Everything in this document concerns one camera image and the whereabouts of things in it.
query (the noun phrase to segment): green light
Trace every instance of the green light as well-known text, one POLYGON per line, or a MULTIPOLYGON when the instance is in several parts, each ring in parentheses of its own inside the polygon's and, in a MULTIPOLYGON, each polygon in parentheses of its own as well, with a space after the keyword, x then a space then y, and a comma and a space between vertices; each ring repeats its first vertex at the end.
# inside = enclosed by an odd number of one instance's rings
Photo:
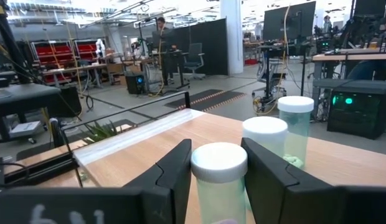
POLYGON ((352 99, 351 99, 351 98, 347 98, 347 99, 345 100, 345 103, 346 103, 346 104, 351 104, 351 103, 352 103, 352 99))

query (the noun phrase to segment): black chair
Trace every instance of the black chair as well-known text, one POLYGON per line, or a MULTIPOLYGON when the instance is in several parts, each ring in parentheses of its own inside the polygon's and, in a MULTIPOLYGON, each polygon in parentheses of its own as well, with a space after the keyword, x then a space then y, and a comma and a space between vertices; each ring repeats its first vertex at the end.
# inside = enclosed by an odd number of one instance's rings
POLYGON ((203 60, 202 53, 202 44, 196 43, 196 44, 190 44, 189 46, 189 53, 184 53, 185 58, 185 64, 184 67, 192 70, 192 78, 193 79, 199 79, 202 80, 205 78, 205 74, 197 74, 195 71, 201 67, 204 66, 204 60, 203 60))

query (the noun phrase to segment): ceiling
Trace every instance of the ceiling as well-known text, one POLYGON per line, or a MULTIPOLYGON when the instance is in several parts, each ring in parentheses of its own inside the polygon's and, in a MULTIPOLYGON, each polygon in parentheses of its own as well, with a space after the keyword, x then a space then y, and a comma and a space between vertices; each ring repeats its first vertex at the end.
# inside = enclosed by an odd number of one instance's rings
MULTIPOLYGON (((301 4, 310 0, 243 0, 242 22, 245 27, 263 22, 265 11, 278 7, 301 4)), ((350 13, 352 0, 321 0, 316 2, 316 9, 324 9, 323 16, 329 14, 333 22, 344 20, 350 13)), ((63 24, 65 22, 80 25, 90 24, 109 17, 104 22, 116 26, 137 27, 136 21, 146 17, 163 15, 176 27, 189 26, 198 22, 211 21, 220 17, 218 1, 207 0, 144 0, 146 4, 137 4, 138 0, 8 0, 9 20, 16 25, 34 23, 63 24)))

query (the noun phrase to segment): wheel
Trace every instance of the wheel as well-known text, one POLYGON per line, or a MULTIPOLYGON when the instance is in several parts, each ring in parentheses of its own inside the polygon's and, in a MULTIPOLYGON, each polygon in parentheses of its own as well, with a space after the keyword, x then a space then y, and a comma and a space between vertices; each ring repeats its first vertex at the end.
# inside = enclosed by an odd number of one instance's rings
POLYGON ((37 140, 35 140, 35 139, 33 139, 33 138, 29 138, 29 142, 30 142, 31 144, 35 144, 35 143, 37 143, 37 140))

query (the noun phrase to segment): computer tower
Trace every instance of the computer tower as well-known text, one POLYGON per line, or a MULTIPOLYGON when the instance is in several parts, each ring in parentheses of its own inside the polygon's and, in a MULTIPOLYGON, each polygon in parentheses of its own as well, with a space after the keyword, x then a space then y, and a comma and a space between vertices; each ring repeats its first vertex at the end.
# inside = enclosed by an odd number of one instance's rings
POLYGON ((331 93, 328 131, 377 139, 386 129, 386 90, 336 88, 331 93))
POLYGON ((144 93, 144 77, 143 75, 126 75, 126 86, 128 88, 128 93, 139 95, 144 93))
POLYGON ((51 118, 74 118, 78 116, 82 107, 77 87, 62 87, 61 91, 48 106, 49 116, 51 118))

